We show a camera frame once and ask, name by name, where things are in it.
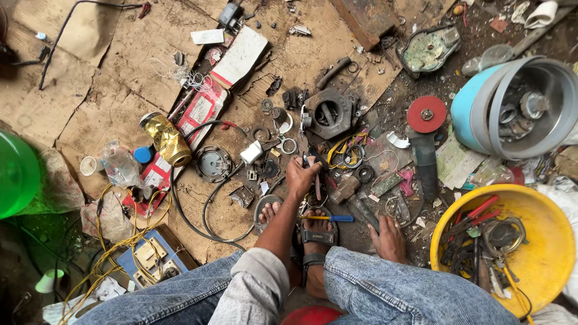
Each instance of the hand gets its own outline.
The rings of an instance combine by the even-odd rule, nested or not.
[[[396,219],[375,213],[379,220],[379,235],[368,224],[371,241],[379,257],[396,263],[407,264],[405,259],[405,238]]]
[[[297,156],[292,156],[287,164],[287,187],[289,193],[297,195],[299,200],[309,192],[313,177],[321,170],[320,164],[313,164],[307,169],[302,166],[303,158]]]

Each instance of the white shirt sleeve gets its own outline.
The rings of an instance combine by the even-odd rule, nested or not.
[[[289,294],[289,274],[270,251],[251,248],[231,269],[233,279],[209,324],[279,324]]]

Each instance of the blue screwdriver handle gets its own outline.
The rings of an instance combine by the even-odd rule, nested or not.
[[[329,221],[353,222],[353,216],[329,216]]]

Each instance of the red grinding disc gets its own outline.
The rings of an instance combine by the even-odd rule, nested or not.
[[[417,98],[407,110],[407,123],[419,133],[430,133],[446,120],[446,106],[435,96]]]

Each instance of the paper cup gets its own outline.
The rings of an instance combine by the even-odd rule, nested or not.
[[[40,293],[51,293],[52,288],[54,287],[54,281],[56,279],[60,279],[64,275],[64,271],[61,269],[54,270],[50,269],[44,273],[42,279],[38,281],[34,289]]]
[[[80,162],[80,172],[84,176],[90,176],[95,172],[99,172],[103,169],[105,169],[105,167],[102,165],[101,160],[95,159],[92,156],[86,156]]]

